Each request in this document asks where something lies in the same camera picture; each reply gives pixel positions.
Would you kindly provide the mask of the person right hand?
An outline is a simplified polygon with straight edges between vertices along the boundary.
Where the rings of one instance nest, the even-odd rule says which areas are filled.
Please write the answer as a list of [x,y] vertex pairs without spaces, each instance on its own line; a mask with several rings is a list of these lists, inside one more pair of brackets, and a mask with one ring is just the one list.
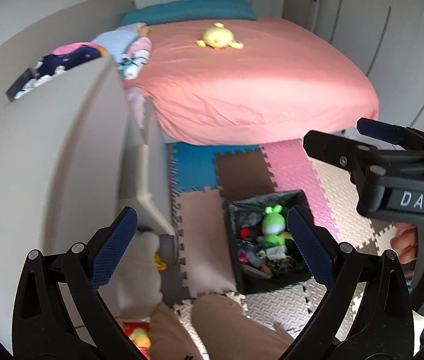
[[393,225],[397,231],[390,241],[390,246],[397,253],[405,278],[411,280],[414,275],[414,269],[407,267],[407,265],[417,258],[418,228],[410,223],[393,222]]

